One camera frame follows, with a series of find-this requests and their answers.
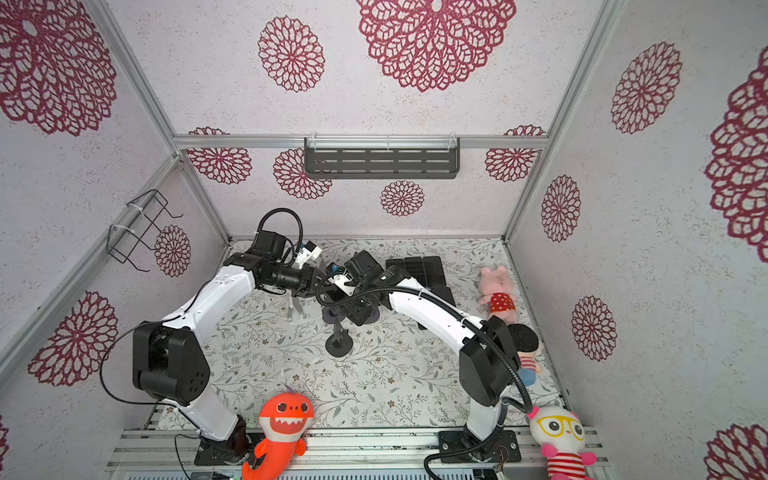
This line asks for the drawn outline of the blue phone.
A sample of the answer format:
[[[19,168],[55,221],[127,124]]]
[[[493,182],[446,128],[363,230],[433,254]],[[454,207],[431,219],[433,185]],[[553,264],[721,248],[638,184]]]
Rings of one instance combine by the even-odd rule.
[[[425,256],[423,258],[425,286],[430,289],[447,286],[445,271],[439,256]]]
[[[387,259],[385,261],[385,266],[387,270],[395,271],[396,273],[400,274],[401,276],[408,277],[409,273],[406,269],[406,263],[405,260],[402,258],[398,259]]]

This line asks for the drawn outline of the teal green phone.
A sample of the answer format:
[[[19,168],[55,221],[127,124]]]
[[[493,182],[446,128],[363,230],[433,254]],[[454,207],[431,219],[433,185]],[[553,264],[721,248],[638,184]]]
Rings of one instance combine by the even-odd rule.
[[[427,270],[422,257],[406,257],[404,259],[404,269],[423,287],[428,286]]]

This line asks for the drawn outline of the black phone front stand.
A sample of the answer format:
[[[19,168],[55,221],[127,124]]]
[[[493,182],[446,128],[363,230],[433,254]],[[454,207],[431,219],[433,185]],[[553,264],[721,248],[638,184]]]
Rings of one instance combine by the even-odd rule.
[[[432,288],[432,289],[429,289],[429,293],[433,297],[439,298],[445,304],[448,304],[448,305],[450,305],[452,307],[456,306],[455,298],[454,298],[451,290],[448,287]],[[432,302],[425,301],[425,300],[420,300],[420,303],[422,303],[422,306],[420,307],[421,313],[419,314],[419,317],[420,318],[425,318],[426,317],[426,313],[424,312],[424,309],[427,306],[434,307],[434,304]]]

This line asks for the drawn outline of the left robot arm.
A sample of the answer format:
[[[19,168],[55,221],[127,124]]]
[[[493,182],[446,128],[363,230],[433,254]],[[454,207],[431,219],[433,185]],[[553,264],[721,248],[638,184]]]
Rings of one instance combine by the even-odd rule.
[[[284,253],[288,239],[259,231],[244,252],[234,253],[199,293],[158,322],[133,331],[133,384],[150,397],[178,408],[205,442],[242,452],[249,438],[242,416],[225,405],[210,385],[203,345],[241,299],[256,290],[312,294],[322,249],[309,241]]]

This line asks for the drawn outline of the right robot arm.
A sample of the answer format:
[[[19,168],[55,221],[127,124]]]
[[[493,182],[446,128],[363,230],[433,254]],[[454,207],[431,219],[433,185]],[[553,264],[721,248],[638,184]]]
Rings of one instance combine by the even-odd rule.
[[[331,284],[350,300],[345,307],[384,307],[434,334],[458,357],[459,384],[470,398],[465,431],[479,443],[503,426],[512,405],[523,413],[532,401],[519,375],[517,349],[504,320],[483,320],[438,295],[445,278],[439,267],[415,267],[411,259],[382,267],[360,251],[329,270]]]

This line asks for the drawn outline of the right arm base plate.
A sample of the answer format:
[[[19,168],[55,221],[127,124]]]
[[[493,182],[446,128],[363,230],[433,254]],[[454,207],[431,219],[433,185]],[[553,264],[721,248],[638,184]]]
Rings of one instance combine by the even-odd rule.
[[[442,463],[519,463],[522,460],[517,436],[505,428],[488,440],[478,440],[467,429],[438,432]]]

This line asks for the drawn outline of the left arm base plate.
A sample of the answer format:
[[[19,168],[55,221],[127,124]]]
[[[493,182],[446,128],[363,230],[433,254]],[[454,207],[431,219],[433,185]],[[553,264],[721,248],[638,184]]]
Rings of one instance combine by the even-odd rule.
[[[249,456],[252,443],[247,434],[242,438],[214,441],[205,437],[200,443],[194,459],[195,466],[241,465]]]

